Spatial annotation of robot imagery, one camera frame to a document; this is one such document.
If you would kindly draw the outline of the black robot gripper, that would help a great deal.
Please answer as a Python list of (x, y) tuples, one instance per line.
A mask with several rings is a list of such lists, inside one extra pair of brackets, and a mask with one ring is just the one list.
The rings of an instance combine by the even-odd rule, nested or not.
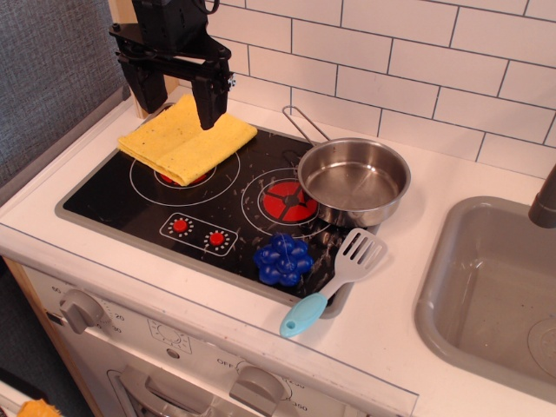
[(203, 130), (212, 129), (227, 112), (235, 85), (229, 70), (231, 51), (208, 32), (203, 1), (134, 1), (136, 23), (115, 23), (117, 59), (139, 106), (148, 114), (165, 104), (164, 75), (191, 76), (197, 114)]

